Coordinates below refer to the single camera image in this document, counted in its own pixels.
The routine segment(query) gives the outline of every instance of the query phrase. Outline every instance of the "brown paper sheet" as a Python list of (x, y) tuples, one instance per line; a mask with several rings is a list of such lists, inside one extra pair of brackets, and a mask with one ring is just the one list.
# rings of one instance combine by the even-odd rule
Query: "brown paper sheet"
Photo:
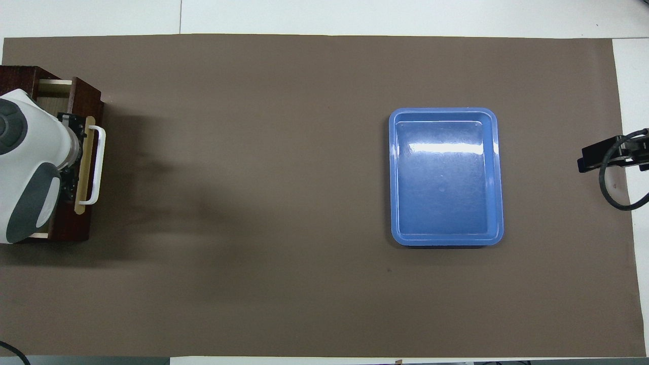
[[(90, 241), (0, 247), (0, 337), (27, 353), (645, 355), (631, 215), (576, 166), (621, 132), (610, 40), (9, 38), (3, 64), (106, 102)], [(399, 107), (495, 112), (503, 241), (394, 242)]]

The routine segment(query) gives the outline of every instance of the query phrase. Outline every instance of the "white table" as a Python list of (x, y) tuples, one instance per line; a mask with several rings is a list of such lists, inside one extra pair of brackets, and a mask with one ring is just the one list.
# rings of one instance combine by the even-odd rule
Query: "white table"
[[(0, 0), (0, 16), (0, 38), (178, 33), (614, 38), (622, 128), (628, 133), (649, 127), (649, 5), (640, 0)], [(630, 168), (627, 174), (632, 201), (649, 192), (649, 173)], [(649, 352), (649, 207), (634, 211), (632, 217)], [(394, 360), (297, 358), (290, 362), (368, 364)], [(287, 361), (211, 357), (178, 358), (172, 363)]]

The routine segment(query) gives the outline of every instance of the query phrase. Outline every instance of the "black cable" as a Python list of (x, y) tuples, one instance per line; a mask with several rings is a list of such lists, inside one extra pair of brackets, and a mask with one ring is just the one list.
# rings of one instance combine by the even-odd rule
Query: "black cable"
[(624, 142), (627, 142), (628, 140), (631, 140), (633, 137), (640, 136), (640, 135), (647, 135), (649, 134), (649, 129), (641, 129), (639, 131), (635, 131), (633, 133), (629, 133), (626, 136), (623, 136), (620, 138), (617, 142), (615, 142), (611, 148), (606, 151), (606, 154), (604, 155), (604, 159), (602, 160), (602, 165), (600, 166), (600, 190), (602, 191), (602, 195), (604, 195), (604, 199), (606, 199), (607, 202), (609, 202), (610, 205), (613, 205), (615, 208), (618, 208), (619, 210), (633, 210), (633, 209), (638, 209), (641, 206), (647, 204), (649, 202), (649, 193), (647, 193), (642, 199), (636, 201), (633, 204), (629, 205), (622, 205), (613, 199), (611, 197), (611, 194), (609, 194), (608, 190), (606, 189), (606, 182), (604, 181), (604, 174), (606, 173), (606, 168), (611, 161), (611, 157), (613, 156), (613, 153), (615, 152), (618, 147), (620, 147)]
[(20, 358), (23, 361), (23, 364), (30, 365), (29, 360), (27, 360), (27, 357), (25, 356), (25, 354), (22, 353), (22, 351), (20, 351), (19, 349), (15, 348), (14, 346), (11, 346), (10, 344), (8, 344), (8, 343), (6, 343), (4, 341), (0, 341), (0, 346), (2, 346), (5, 349), (15, 353), (16, 356), (18, 356), (18, 358)]

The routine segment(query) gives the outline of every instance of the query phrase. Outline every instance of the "blue tray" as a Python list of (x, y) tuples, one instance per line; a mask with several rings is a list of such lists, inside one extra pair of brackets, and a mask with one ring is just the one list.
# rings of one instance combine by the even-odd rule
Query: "blue tray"
[(389, 120), (392, 235), (493, 245), (504, 232), (498, 123), (485, 108), (402, 108)]

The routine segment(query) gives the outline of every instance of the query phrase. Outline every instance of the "white handle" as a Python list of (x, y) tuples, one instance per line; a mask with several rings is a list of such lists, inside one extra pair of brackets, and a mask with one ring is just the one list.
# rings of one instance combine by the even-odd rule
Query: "white handle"
[(102, 127), (89, 125), (89, 129), (97, 131), (97, 156), (95, 156), (95, 173), (92, 177), (92, 193), (90, 199), (80, 201), (80, 205), (92, 205), (99, 199), (99, 187), (101, 185), (101, 168), (104, 165), (104, 147), (106, 145), (106, 131)]

